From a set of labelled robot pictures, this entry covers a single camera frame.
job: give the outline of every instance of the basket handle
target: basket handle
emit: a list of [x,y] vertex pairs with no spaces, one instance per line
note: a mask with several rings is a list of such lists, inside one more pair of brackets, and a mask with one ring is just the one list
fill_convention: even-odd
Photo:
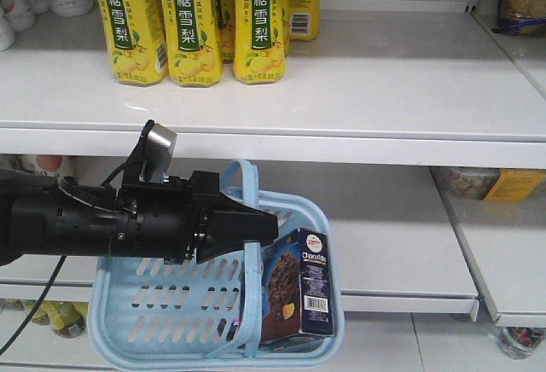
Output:
[[239,170],[242,173],[243,202],[249,207],[258,208],[258,168],[250,161],[244,159],[231,161],[220,178],[220,189],[227,188]]
[[[242,173],[243,203],[252,208],[258,208],[258,168],[250,161],[244,159],[233,160],[220,178],[220,189],[226,189],[239,170],[241,170]],[[245,289],[247,291],[260,290],[262,285],[262,255],[260,243],[245,243],[244,257]],[[244,345],[243,353],[245,357],[255,357],[258,352],[261,336],[261,313],[261,294],[249,294],[245,298],[245,305],[241,314],[241,319],[244,320],[244,322],[241,324],[239,331],[237,331],[235,339],[225,346],[207,353],[205,357],[221,357],[225,353],[236,351],[241,344]]]

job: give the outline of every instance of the white shelf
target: white shelf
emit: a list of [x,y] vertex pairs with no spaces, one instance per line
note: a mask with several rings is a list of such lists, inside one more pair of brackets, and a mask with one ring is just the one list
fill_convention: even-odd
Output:
[[444,197],[497,325],[546,327],[546,195],[521,202]]
[[[14,311],[0,314],[0,341],[4,342],[17,328],[23,316]],[[0,358],[0,368],[32,366],[52,368],[56,372],[65,368],[74,370],[111,370],[90,345],[86,334],[75,339],[55,336],[47,326],[29,324],[21,337]],[[353,371],[362,365],[375,370],[378,365],[383,370],[397,372],[421,371],[421,361],[415,342],[410,315],[365,315],[351,314],[347,317],[346,335],[336,356],[313,370],[329,371],[332,367],[339,371]],[[293,369],[261,369],[288,372]]]
[[[75,166],[82,183],[97,184],[121,161],[82,157]],[[188,177],[227,165],[174,160],[169,172]],[[426,167],[259,162],[258,168],[262,189],[303,195],[329,217],[347,311],[470,313],[476,306],[478,293]],[[0,296],[36,298],[56,260],[29,256],[0,268]],[[66,266],[51,291],[55,299],[89,299],[96,260],[70,258]]]
[[[0,267],[0,297],[37,299],[58,257],[26,255]],[[68,257],[47,299],[89,302],[95,280],[96,258]]]
[[546,346],[515,361],[497,347],[498,328],[491,321],[461,323],[446,315],[415,314],[415,333],[426,372],[543,372]]
[[[0,340],[22,320],[13,311],[0,314]],[[542,372],[546,347],[526,360],[514,361],[495,343],[491,322],[461,323],[446,315],[347,313],[346,336],[339,352],[316,372],[369,370],[381,372]],[[111,371],[94,352],[86,334],[67,340],[49,327],[30,324],[6,354],[4,372]],[[288,372],[296,369],[256,369]]]
[[[477,16],[478,22],[490,31],[495,29],[496,17]],[[546,38],[502,35],[491,32],[491,37],[546,99]]]
[[546,101],[464,14],[326,12],[280,83],[210,89],[120,85],[96,11],[46,14],[0,75],[0,153],[125,155],[155,119],[178,157],[546,166]]

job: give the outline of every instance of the black cable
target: black cable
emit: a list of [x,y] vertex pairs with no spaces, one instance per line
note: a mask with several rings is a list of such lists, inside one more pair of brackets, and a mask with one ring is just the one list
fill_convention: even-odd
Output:
[[133,165],[136,165],[138,163],[142,163],[143,161],[145,161],[146,159],[138,159],[138,160],[133,160],[131,162],[129,161],[124,161],[121,165],[119,165],[118,167],[116,167],[109,175],[108,177],[106,177],[104,179],[104,181],[101,183],[101,186],[104,187],[104,186],[107,186],[110,184],[110,182],[112,182],[112,180],[115,179],[115,177],[117,175],[119,175],[123,170],[125,170],[127,167],[131,167]]
[[62,265],[65,263],[65,260],[67,259],[66,255],[62,255],[59,258],[59,262],[57,263],[57,266],[53,270],[53,273],[51,274],[51,277],[49,278],[48,283],[45,285],[44,290],[42,291],[42,294],[40,295],[40,298],[38,298],[38,301],[34,304],[34,307],[32,310],[28,313],[25,320],[21,323],[21,325],[17,328],[17,330],[14,332],[13,335],[11,335],[11,338],[9,338],[8,342],[0,349],[0,357],[9,349],[9,347],[15,342],[15,340],[19,337],[20,333],[23,332],[23,329],[25,329],[26,325],[32,320],[32,317],[34,317],[34,314],[40,307],[40,305],[44,302],[45,296],[48,294],[49,290],[51,289],[51,286],[55,282],[55,279],[59,275],[59,271],[61,271]]

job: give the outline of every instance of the yellow drink bottle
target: yellow drink bottle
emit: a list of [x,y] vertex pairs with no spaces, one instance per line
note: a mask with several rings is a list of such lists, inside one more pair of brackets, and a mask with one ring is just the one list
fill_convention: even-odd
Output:
[[318,36],[320,0],[290,0],[290,38],[311,41]]
[[158,0],[97,0],[112,69],[123,84],[148,86],[167,74]]
[[284,55],[290,52],[290,0],[281,0],[282,2],[282,35]]
[[216,0],[220,49],[224,63],[232,62],[235,55],[235,0]]
[[276,82],[285,73],[282,0],[235,0],[235,77]]
[[169,73],[181,86],[207,87],[222,78],[214,0],[161,0]]

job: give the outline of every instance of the light blue basket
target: light blue basket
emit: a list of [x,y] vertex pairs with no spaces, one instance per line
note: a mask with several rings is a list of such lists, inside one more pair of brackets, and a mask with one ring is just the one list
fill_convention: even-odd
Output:
[[[229,182],[241,168],[243,186]],[[334,336],[290,347],[260,345],[262,259],[259,243],[204,264],[162,259],[99,259],[88,319],[96,351],[117,369],[163,371],[308,367],[332,357],[345,319],[328,220],[296,195],[258,190],[258,170],[234,160],[223,192],[275,214],[281,235],[298,227],[328,236]]]

